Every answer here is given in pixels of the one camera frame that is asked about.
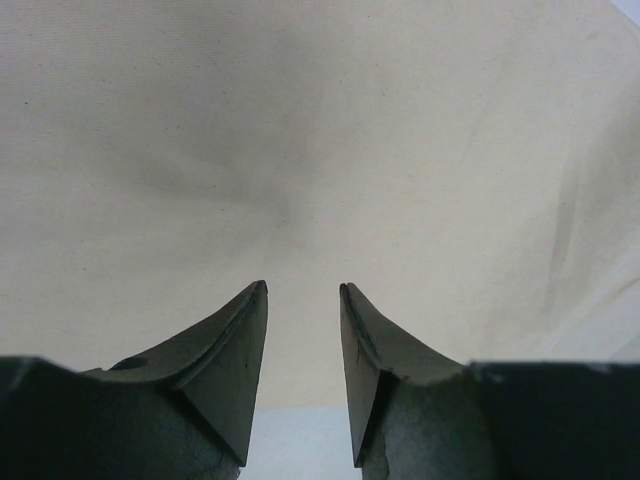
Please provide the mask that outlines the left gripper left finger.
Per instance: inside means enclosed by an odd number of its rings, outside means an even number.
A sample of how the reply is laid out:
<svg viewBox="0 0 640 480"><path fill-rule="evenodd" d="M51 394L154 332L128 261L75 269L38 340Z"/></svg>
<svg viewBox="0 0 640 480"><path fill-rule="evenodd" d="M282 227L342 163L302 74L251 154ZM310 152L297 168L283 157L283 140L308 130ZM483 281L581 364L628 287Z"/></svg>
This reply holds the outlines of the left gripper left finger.
<svg viewBox="0 0 640 480"><path fill-rule="evenodd" d="M234 479L246 464L268 318L264 281L110 369L1 360L5 479Z"/></svg>

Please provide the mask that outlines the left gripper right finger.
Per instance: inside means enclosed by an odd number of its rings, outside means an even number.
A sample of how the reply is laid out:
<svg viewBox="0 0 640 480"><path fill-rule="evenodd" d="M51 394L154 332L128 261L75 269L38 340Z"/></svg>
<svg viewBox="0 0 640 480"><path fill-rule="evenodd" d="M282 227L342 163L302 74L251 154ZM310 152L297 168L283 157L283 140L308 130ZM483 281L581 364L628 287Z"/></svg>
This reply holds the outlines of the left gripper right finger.
<svg viewBox="0 0 640 480"><path fill-rule="evenodd" d="M340 325L355 466L366 479L635 479L639 367L458 363L354 284Z"/></svg>

